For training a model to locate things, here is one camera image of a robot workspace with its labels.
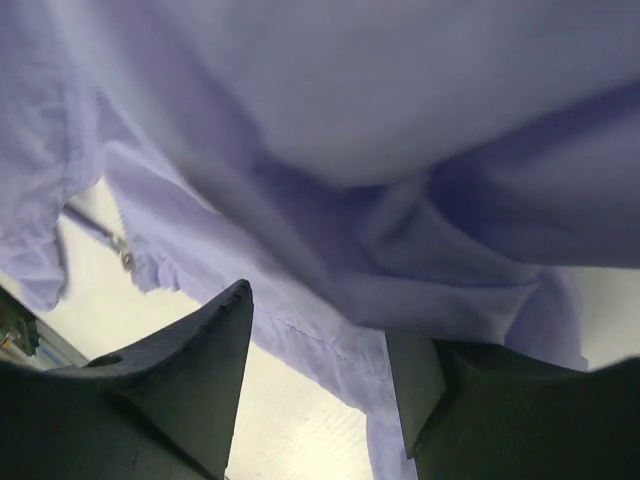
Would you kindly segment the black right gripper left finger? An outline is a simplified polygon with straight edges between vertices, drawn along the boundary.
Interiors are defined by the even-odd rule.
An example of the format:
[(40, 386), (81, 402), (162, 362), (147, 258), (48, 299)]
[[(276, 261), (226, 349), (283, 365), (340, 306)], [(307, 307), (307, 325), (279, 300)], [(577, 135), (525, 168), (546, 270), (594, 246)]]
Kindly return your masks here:
[(235, 282), (167, 327), (84, 366), (1, 365), (5, 479), (221, 479), (253, 319)]

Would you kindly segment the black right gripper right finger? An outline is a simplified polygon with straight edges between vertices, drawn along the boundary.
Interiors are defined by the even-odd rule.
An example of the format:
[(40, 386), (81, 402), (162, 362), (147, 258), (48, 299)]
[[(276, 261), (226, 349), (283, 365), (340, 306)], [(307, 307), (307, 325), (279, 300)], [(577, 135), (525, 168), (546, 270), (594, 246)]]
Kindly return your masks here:
[(419, 478), (638, 478), (637, 358), (579, 372), (499, 345), (386, 343)]

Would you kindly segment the lilac purple jacket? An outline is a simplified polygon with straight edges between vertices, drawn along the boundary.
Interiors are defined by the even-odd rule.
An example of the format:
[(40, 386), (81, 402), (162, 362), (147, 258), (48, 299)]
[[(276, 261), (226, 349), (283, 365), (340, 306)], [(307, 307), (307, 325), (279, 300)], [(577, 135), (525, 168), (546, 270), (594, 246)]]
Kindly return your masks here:
[(54, 309), (85, 216), (143, 292), (250, 281), (253, 339), (413, 479), (383, 333), (581, 370), (570, 267), (639, 265), (635, 1), (5, 1), (1, 268)]

